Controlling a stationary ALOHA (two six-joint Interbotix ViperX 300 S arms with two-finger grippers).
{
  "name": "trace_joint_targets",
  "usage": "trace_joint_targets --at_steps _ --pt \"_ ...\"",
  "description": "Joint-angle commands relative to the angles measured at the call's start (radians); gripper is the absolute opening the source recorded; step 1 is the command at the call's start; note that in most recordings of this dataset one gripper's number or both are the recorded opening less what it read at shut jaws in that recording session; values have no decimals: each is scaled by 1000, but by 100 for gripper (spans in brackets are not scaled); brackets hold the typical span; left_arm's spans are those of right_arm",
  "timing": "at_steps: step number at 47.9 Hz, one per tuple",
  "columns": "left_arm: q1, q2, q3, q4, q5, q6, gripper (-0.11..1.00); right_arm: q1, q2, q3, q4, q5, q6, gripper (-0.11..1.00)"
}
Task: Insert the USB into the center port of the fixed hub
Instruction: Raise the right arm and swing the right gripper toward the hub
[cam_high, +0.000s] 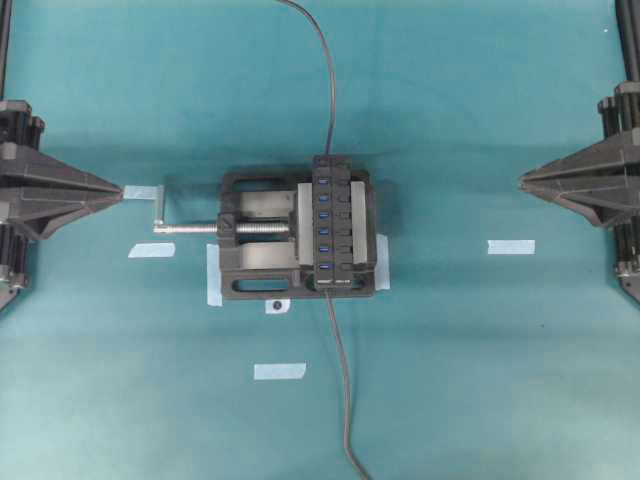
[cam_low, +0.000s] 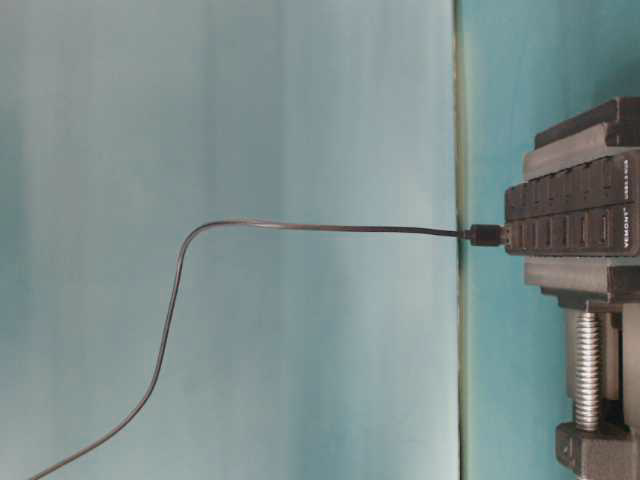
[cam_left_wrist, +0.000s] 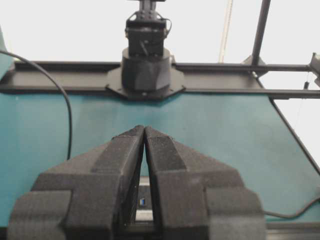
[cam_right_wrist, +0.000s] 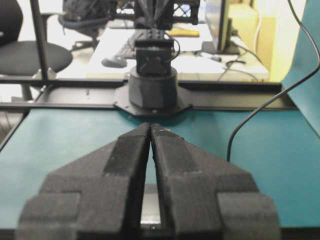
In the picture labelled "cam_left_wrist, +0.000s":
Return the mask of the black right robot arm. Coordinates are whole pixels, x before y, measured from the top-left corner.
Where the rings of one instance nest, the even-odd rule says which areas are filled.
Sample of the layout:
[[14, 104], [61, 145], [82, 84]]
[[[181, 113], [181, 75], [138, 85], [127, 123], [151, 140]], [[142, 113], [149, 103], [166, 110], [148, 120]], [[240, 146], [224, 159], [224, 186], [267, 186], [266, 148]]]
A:
[[128, 47], [122, 52], [122, 84], [135, 92], [155, 92], [170, 84], [170, 52], [164, 48], [170, 28], [156, 11], [156, 0], [141, 0], [126, 20]]

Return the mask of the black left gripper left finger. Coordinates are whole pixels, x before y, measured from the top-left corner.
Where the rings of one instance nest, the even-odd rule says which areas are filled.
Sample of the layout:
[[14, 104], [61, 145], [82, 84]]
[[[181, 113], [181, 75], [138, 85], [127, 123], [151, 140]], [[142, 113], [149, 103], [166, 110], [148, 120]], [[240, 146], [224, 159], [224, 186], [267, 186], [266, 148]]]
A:
[[111, 240], [132, 222], [143, 157], [144, 127], [40, 173], [12, 209], [9, 240]]

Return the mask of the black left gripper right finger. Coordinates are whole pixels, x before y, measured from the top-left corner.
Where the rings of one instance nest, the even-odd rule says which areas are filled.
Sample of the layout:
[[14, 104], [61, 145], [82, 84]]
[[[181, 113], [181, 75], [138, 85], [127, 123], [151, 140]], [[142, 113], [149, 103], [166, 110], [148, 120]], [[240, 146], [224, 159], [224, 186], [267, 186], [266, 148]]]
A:
[[165, 240], [263, 240], [258, 195], [239, 171], [150, 126], [144, 130], [153, 218]]

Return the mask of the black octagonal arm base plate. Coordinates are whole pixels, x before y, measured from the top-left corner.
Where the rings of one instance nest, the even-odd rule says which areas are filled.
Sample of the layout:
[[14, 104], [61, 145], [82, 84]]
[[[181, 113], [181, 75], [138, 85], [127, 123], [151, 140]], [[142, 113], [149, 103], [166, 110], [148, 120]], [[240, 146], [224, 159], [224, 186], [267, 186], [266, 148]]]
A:
[[107, 73], [105, 89], [130, 101], [162, 101], [185, 91], [186, 79], [172, 67], [154, 73], [119, 67]]

